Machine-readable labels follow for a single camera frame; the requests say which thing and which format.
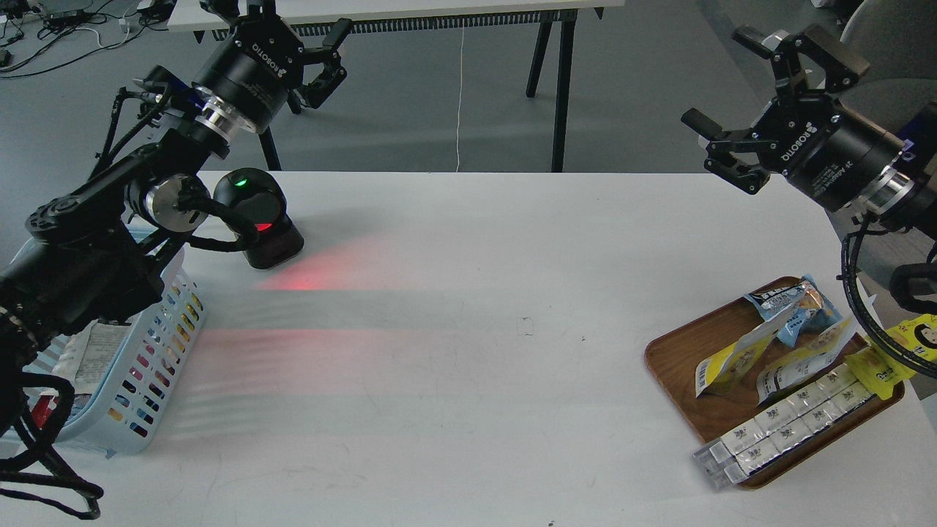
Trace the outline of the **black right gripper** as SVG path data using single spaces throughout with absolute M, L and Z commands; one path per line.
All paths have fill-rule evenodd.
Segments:
M 754 132 L 724 130 L 702 111 L 685 111 L 682 123 L 705 140 L 706 170 L 750 195 L 769 181 L 767 170 L 783 173 L 797 190 L 831 212 L 853 203 L 887 213 L 906 198 L 907 176 L 895 167 L 903 142 L 856 111 L 821 97 L 855 87 L 870 69 L 863 57 L 817 24 L 797 34 L 761 34 L 752 26 L 739 26 L 733 40 L 769 61 L 777 101 L 807 99 L 792 114 L 772 101 Z M 809 86 L 802 57 L 823 71 L 822 88 Z M 767 170 L 743 163 L 736 153 L 760 153 Z

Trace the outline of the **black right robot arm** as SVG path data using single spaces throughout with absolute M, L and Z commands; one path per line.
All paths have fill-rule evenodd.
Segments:
M 850 310 L 869 341 L 901 366 L 935 377 L 935 360 L 901 344 L 870 314 L 858 287 L 864 240 L 894 250 L 887 289 L 907 313 L 935 313 L 935 174 L 903 159 L 904 141 L 844 105 L 869 63 L 820 26 L 761 34 L 739 26 L 733 40 L 770 64 L 775 96 L 742 130 L 724 130 L 697 109 L 682 122 L 705 144 L 705 168 L 753 195 L 773 173 L 827 212 L 849 207 L 854 230 L 843 234 L 841 274 Z

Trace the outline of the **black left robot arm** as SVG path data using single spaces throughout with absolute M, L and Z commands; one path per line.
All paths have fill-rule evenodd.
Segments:
M 156 66 L 117 94 L 90 177 L 30 214 L 34 249 L 2 271 L 2 430 L 24 447 L 2 460 L 6 497 L 100 516 L 102 488 L 54 448 L 74 383 L 28 370 L 55 337 L 157 304 L 185 246 L 244 253 L 261 269 L 304 247 L 272 177 L 269 127 L 284 105 L 317 109 L 346 79 L 339 49 L 354 23 L 335 21 L 308 49 L 272 1 L 245 14 L 235 1 L 201 7 L 227 21 L 228 39 L 192 83 Z

